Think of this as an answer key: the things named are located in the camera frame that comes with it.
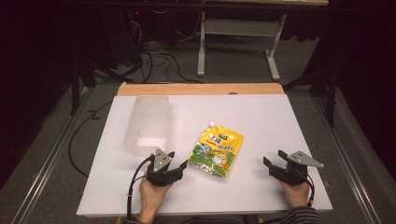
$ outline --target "yellow snack bag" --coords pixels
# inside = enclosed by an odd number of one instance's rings
[[[244,136],[223,126],[212,126],[202,133],[189,156],[189,164],[211,175],[226,177]]]

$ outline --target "metal rail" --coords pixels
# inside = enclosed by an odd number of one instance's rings
[[[46,186],[50,175],[55,168],[55,165],[62,154],[62,148],[64,145],[65,139],[68,137],[73,124],[76,122],[76,119],[81,112],[81,108],[86,104],[87,100],[91,96],[92,91],[89,91],[88,88],[84,88],[82,91],[81,96],[82,101],[77,109],[76,113],[71,115],[67,120],[66,124],[64,125],[60,135],[58,136],[55,144],[49,153],[46,161],[44,162],[43,167],[41,168],[40,172],[38,173],[37,177],[35,178],[35,182],[33,183],[32,187],[30,188],[29,192],[27,193],[25,199],[23,200],[20,209],[18,210],[15,217],[12,219],[12,224],[14,223],[25,223],[29,218],[30,214],[35,207],[35,203],[37,202],[38,198],[40,197],[41,192],[43,191],[44,187]]]
[[[312,98],[315,107],[319,111],[323,122],[326,124],[327,129],[329,130],[330,136],[335,143],[335,152],[338,156],[338,159],[341,162],[341,166],[346,174],[346,178],[349,182],[350,187],[352,188],[353,193],[355,194],[356,200],[361,207],[361,211],[364,214],[364,217],[367,220],[367,223],[370,224],[380,224],[381,220],[379,219],[378,214],[375,211],[375,208],[370,200],[370,197],[367,193],[366,188],[361,183],[361,180],[358,177],[358,174],[355,171],[355,168],[350,161],[346,149],[343,147],[341,140],[338,137],[337,131],[331,127],[330,123],[327,121],[325,117],[325,111],[323,103],[318,97]]]

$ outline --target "white tabletop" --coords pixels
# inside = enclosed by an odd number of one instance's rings
[[[274,165],[286,162],[277,156],[301,150],[311,155],[285,94],[169,95],[173,107],[170,145],[175,151],[170,169],[178,167],[192,152],[210,121],[245,136],[228,177],[208,175],[188,166],[183,178],[168,191],[159,215],[261,213],[287,210],[283,189],[268,175],[262,156]],[[96,151],[78,215],[116,217],[126,214],[126,194],[137,166],[145,158],[134,158],[123,144],[135,96],[116,96]],[[141,176],[147,170],[144,166]],[[318,210],[332,205],[317,168],[308,167],[315,183]],[[140,212],[137,182],[132,212]]]

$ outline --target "dark background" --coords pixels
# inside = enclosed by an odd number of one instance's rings
[[[328,15],[291,14],[281,38],[298,36],[304,41],[321,36],[306,73],[332,65],[337,85],[352,113],[395,177],[396,30],[392,22],[396,21],[396,9],[391,1],[340,0],[330,1],[328,5],[328,8],[338,7],[357,7],[363,9],[363,13],[336,16],[331,20]],[[128,41],[121,46],[113,44],[122,43],[123,35],[128,32],[120,16],[122,13],[122,10],[118,13],[117,10],[58,8],[53,1],[1,3],[1,186],[70,83],[74,59],[91,57],[108,68],[134,59],[135,55],[122,52],[122,47],[131,47]],[[155,16],[142,19],[144,28],[174,47],[177,46],[176,31],[190,34],[197,18],[193,12],[175,11]],[[262,15],[236,16],[262,18]],[[105,57],[95,58],[99,54]]]

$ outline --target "gray carpet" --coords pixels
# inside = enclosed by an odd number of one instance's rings
[[[232,41],[222,49],[208,49],[206,55],[205,76],[196,76],[198,46],[193,42],[180,44],[178,49],[154,43],[149,45],[151,52],[156,49],[171,52],[180,65],[180,73],[189,79],[198,79],[206,83],[220,82],[272,82],[268,65],[263,55],[263,45],[268,39],[248,42],[244,37]],[[209,41],[208,46],[216,48],[221,41]],[[276,52],[276,64],[281,76],[280,83],[285,84],[299,77],[316,45],[316,41],[298,43],[295,39],[281,41]],[[162,58],[155,58],[154,65],[161,64]],[[169,79],[181,80],[177,75],[177,66],[173,62],[167,70],[167,64],[154,66],[149,82],[170,82]],[[147,76],[149,66],[145,64],[143,74]],[[140,71],[132,76],[135,81],[143,80]],[[90,90],[87,103],[77,117],[74,131],[91,113],[89,110],[99,108],[117,93],[119,82],[98,78],[98,86]],[[311,98],[305,87],[287,92],[297,120],[303,131],[311,152],[318,161],[326,165],[320,170],[322,180],[332,202],[333,210],[320,213],[322,223],[368,223],[356,197],[356,190],[351,187],[343,162],[340,159],[339,143],[334,142],[334,133],[341,146],[346,150],[354,171],[356,171],[371,203],[374,205],[382,223],[393,223],[396,220],[395,182],[386,171],[381,161],[371,149],[361,132],[359,124],[347,108],[340,91],[337,92],[334,111],[335,129],[329,129],[320,110],[321,99]],[[26,153],[22,162],[0,192],[0,223],[10,223],[23,199],[34,184],[43,163],[50,154],[62,127],[69,119],[71,110],[71,91],[68,89],[59,104],[53,108],[43,123],[42,130]],[[102,130],[106,123],[109,106],[96,114],[99,119],[90,119],[82,126],[72,144],[72,155],[82,171],[88,173]],[[67,157],[67,144],[70,134],[62,146],[62,154],[45,181],[42,192],[26,223],[116,223],[116,218],[86,218],[76,216],[79,201],[85,187],[86,178],[79,174]],[[258,217],[269,219],[282,214],[258,214]]]

